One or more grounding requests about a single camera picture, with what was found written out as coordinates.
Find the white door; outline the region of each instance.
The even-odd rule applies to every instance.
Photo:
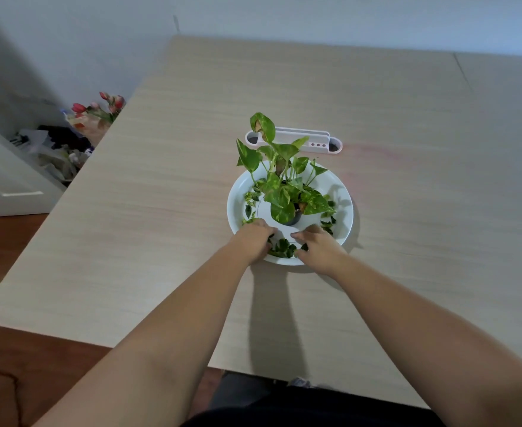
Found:
[[[49,213],[65,187],[0,136],[0,216]]]

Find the wooden floor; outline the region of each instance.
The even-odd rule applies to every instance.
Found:
[[[0,282],[45,217],[0,217]],[[33,424],[108,351],[0,327],[0,427]],[[190,415],[207,407],[221,373],[206,370]]]

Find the human hand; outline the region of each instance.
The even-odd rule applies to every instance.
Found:
[[[229,240],[228,246],[232,247],[237,255],[240,255],[251,265],[253,262],[265,257],[271,244],[267,238],[277,232],[277,228],[269,226],[263,219],[255,219],[239,229]]]
[[[291,234],[299,243],[307,243],[308,251],[298,249],[295,256],[319,274],[331,276],[342,258],[348,254],[336,240],[318,225]]]

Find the table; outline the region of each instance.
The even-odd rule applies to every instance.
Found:
[[[117,344],[231,236],[236,138],[261,111],[343,141],[314,156],[353,197],[352,255],[522,356],[522,97],[499,105],[484,72],[522,59],[190,37],[165,56],[1,283],[0,325]],[[209,365],[424,405],[300,267],[245,273]]]

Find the white pen holder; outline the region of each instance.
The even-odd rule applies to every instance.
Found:
[[[330,136],[330,133],[322,130],[304,130],[301,128],[275,128],[275,140],[273,143],[291,144],[295,139],[308,136],[308,141],[300,147],[300,151],[319,152],[322,154],[338,154],[342,151],[342,141]],[[245,144],[252,149],[267,145],[259,133],[250,130],[245,135]]]

